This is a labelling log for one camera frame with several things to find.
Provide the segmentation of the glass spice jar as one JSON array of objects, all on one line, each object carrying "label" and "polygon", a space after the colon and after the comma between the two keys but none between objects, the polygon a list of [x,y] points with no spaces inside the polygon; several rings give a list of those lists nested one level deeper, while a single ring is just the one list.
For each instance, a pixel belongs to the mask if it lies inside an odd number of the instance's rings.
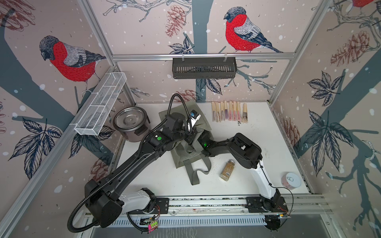
[{"label": "glass spice jar", "polygon": [[232,175],[234,168],[235,162],[233,160],[229,160],[223,168],[222,172],[220,173],[219,177],[224,181],[228,181],[230,176]]}]

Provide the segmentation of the white round tin can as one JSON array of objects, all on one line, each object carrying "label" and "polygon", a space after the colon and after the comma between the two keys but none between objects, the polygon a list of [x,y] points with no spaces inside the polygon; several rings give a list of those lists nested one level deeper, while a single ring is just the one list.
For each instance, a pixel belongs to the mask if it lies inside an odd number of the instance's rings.
[{"label": "white round tin can", "polygon": [[301,186],[301,179],[295,173],[286,173],[282,176],[281,183],[285,188],[293,190]]}]

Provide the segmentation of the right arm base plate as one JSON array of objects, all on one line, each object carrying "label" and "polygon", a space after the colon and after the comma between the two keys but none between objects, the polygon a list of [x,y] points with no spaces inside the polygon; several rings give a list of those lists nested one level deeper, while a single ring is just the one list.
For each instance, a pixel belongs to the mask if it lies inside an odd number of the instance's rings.
[{"label": "right arm base plate", "polygon": [[250,213],[288,213],[283,197],[267,199],[261,196],[246,197],[246,208]]}]

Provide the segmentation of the purple folding fan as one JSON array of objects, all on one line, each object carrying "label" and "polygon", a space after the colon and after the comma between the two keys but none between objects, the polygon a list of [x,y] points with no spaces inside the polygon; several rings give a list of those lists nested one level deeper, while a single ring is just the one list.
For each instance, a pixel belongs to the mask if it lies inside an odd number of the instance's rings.
[{"label": "purple folding fan", "polygon": [[224,101],[224,118],[225,118],[225,120],[229,120],[229,103],[228,103],[228,101]]}]

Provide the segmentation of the black hanging shelf basket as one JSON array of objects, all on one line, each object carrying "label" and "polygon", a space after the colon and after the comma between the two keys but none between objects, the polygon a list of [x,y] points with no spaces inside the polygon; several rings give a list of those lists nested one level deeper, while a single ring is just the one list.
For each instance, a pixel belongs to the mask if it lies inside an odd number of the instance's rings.
[{"label": "black hanging shelf basket", "polygon": [[234,57],[223,58],[174,58],[174,79],[229,79],[237,73]]}]

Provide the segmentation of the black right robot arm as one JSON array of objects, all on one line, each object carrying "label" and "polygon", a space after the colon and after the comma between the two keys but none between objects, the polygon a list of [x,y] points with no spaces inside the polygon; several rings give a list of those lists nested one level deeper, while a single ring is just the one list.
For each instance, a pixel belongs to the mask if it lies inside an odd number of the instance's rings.
[{"label": "black right robot arm", "polygon": [[247,197],[246,208],[250,213],[287,213],[289,210],[279,188],[275,187],[262,163],[261,148],[241,133],[223,141],[214,141],[210,132],[204,131],[197,139],[202,146],[202,154],[215,157],[231,154],[236,161],[252,174],[259,188],[259,195]]}]

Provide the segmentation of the olive green tote bag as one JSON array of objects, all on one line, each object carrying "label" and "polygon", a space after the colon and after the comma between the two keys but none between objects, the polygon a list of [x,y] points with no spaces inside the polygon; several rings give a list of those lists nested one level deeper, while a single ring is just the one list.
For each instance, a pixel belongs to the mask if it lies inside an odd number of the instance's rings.
[{"label": "olive green tote bag", "polygon": [[[203,150],[203,146],[198,142],[198,139],[202,135],[202,133],[206,132],[207,134],[211,135],[211,126],[207,121],[205,115],[203,114],[202,110],[197,105],[196,101],[188,101],[186,102],[186,106],[189,111],[196,111],[200,114],[200,119],[197,122],[195,122],[194,125],[194,128],[196,129],[195,138],[192,139],[192,142],[190,144],[184,140],[178,142],[175,148],[171,150],[171,154],[176,168],[185,167],[191,185],[197,185],[199,184],[197,172],[200,171],[207,175],[209,174],[211,169],[211,160],[209,159],[209,157],[201,153]],[[204,164],[207,167],[206,171],[201,169],[193,169],[192,163],[198,160],[203,160]]]}]

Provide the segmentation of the aluminium mounting rail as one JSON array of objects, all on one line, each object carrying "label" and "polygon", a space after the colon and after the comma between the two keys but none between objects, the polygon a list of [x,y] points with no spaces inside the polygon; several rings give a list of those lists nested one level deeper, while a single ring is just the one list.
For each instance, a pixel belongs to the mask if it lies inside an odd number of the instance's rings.
[{"label": "aluminium mounting rail", "polygon": [[164,216],[227,216],[227,215],[321,215],[333,214],[323,195],[283,195],[281,209],[274,212],[255,210],[248,197],[254,195],[158,196],[160,215]]}]

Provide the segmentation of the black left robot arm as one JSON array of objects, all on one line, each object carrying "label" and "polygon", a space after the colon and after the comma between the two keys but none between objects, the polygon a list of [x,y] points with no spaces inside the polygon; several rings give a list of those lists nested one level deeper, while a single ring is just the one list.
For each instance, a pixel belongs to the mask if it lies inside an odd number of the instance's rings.
[{"label": "black left robot arm", "polygon": [[185,117],[172,113],[141,141],[137,152],[115,171],[99,182],[90,181],[85,186],[86,208],[93,215],[95,226],[111,225],[122,213],[155,210],[156,196],[147,188],[123,195],[127,186],[152,162],[174,149],[178,142],[192,142],[201,115],[195,110]]}]

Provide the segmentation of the pink circuit board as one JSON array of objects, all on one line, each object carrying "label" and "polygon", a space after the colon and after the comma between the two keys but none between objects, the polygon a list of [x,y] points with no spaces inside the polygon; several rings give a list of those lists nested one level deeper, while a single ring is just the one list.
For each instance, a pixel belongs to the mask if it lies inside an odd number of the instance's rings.
[{"label": "pink circuit board", "polygon": [[143,227],[144,231],[151,233],[158,228],[159,223],[158,223],[158,220],[150,218],[150,219],[141,219],[140,225],[146,226],[146,227]]}]

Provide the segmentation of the grey white folding fan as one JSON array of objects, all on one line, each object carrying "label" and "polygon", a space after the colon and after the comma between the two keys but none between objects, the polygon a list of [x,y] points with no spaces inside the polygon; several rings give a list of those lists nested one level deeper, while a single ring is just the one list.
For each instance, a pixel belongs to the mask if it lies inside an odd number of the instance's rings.
[{"label": "grey white folding fan", "polygon": [[248,108],[247,108],[247,103],[243,104],[242,122],[244,124],[248,123]]}]

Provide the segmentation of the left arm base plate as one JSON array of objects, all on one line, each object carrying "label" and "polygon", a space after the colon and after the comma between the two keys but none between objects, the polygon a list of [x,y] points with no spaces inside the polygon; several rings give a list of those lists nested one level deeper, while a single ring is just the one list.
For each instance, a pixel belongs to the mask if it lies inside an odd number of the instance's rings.
[{"label": "left arm base plate", "polygon": [[169,198],[157,198],[155,204],[149,202],[148,206],[144,210],[133,210],[129,214],[133,215],[158,215],[167,214],[169,210]]}]

